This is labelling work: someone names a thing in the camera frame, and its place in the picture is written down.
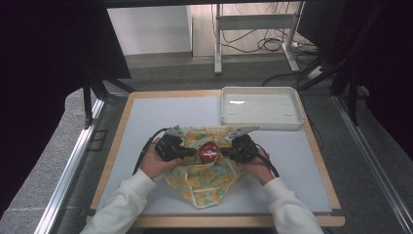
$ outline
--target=yellow bag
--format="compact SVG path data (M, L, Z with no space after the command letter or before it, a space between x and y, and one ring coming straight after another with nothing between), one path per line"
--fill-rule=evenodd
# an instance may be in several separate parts
M233 131L231 127L182 128L182 131L186 135L185 147L200 149L207 142L214 142L218 147L231 146L228 139ZM194 157L185 157L178 167L165 172L167 183L200 209L218 204L244 174L245 169L221 153L214 162L205 163L199 152Z

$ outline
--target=gray floor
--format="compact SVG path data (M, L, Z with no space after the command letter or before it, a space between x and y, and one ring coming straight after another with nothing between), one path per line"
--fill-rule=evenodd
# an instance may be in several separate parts
M132 80L125 83L140 91L221 89L225 86L260 86L275 74L288 73L283 56L226 58L223 74L213 74L212 59L191 59L185 54L128 57ZM291 86L294 77L280 77L268 86ZM301 94L321 155L346 216L342 227L326 227L325 233L403 233L394 212L365 163L332 97L326 80ZM111 93L122 90L107 85ZM12 205L0 221L0 233L33 233L57 181L64 170L77 137L83 129L83 95L67 98L66 112ZM58 215L53 233L78 233L85 225L88 207L125 103L125 95L113 95L97 120L94 140ZM380 124L363 100L357 104L360 127L384 170L410 210L413 210L413 163ZM144 233L208 233L207 229L147 229ZM271 229L214 229L215 233L271 233Z

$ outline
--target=person's right hand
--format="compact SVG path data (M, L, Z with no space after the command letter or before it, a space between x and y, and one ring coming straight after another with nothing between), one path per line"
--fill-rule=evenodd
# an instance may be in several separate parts
M265 157L262 149L258 149L258 151ZM244 167L253 177L258 179L259 183L263 186L274 178L271 170L258 157L255 157L249 163L237 163L237 165Z

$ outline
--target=table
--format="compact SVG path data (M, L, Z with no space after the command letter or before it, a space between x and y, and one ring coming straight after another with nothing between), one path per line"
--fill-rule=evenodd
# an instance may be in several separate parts
M125 107L118 131L115 135L111 150L109 152L106 165L100 178L99 185L94 195L91 205L92 210L96 210L106 187L108 178L111 175L116 156L120 149L122 137L128 123L131 107L136 98L189 98L189 97L220 97L219 90L208 91L169 91L169 92L138 92L132 93ZM316 140L309 123L304 123L304 130L310 143L311 150L315 157L323 185L326 189L328 199L332 207L331 214L317 214L316 217L322 226L341 226L345 223L345 217L341 213L341 206L332 186L328 171L321 158ZM268 215L141 215L133 227L273 227L273 218Z

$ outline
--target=white tray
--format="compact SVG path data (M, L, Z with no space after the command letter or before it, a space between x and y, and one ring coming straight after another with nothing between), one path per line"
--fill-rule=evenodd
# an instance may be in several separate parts
M222 124L295 131L304 123L300 98L290 87L225 87Z

